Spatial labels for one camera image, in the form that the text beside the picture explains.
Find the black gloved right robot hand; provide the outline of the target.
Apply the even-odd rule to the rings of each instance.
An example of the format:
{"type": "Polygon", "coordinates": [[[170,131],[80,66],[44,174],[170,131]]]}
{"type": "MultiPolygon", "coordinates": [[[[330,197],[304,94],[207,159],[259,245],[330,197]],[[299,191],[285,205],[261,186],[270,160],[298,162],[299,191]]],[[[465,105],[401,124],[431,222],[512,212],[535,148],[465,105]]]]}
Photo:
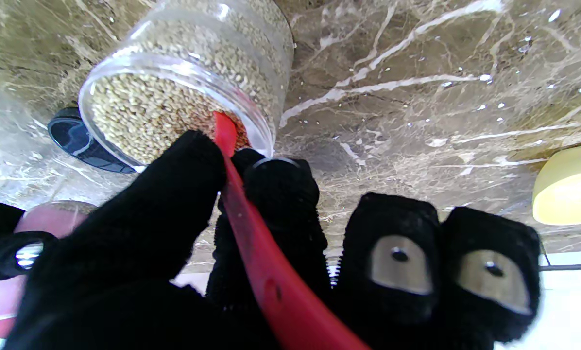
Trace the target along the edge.
{"type": "Polygon", "coordinates": [[[30,244],[43,243],[47,248],[57,241],[48,232],[27,230],[14,233],[25,211],[0,202],[0,280],[25,275],[28,270],[18,263],[17,252],[30,244]]]}

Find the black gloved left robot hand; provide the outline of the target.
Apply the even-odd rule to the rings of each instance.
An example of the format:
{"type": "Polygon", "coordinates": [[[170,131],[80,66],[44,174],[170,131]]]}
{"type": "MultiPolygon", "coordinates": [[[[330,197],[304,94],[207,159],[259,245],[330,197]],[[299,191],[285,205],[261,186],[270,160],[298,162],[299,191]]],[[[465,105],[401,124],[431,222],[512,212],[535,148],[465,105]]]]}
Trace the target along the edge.
{"type": "MultiPolygon", "coordinates": [[[[240,149],[245,195],[298,275],[375,350],[492,350],[541,301],[538,233],[472,208],[367,192],[331,284],[303,159],[240,149]]],[[[31,268],[6,350],[278,350],[218,193],[222,153],[188,131],[31,268]]]]}

